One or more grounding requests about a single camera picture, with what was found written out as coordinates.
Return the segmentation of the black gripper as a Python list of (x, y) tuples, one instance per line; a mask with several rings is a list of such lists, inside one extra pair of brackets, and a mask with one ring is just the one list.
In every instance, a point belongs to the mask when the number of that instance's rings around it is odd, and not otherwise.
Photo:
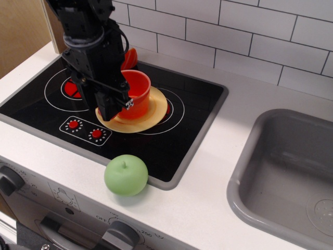
[(114, 20), (80, 23), (66, 28), (63, 38), (68, 49), (62, 56), (72, 79), (86, 103), (97, 103), (103, 121), (134, 106), (121, 73), (128, 40)]

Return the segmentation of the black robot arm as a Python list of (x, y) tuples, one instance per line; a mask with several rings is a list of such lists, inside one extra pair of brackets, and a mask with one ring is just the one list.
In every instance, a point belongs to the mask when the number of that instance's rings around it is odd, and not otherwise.
[(130, 86), (121, 72), (128, 39), (110, 19), (112, 1), (48, 1), (63, 28), (67, 49), (62, 57), (71, 79), (90, 110), (104, 121), (133, 106)]

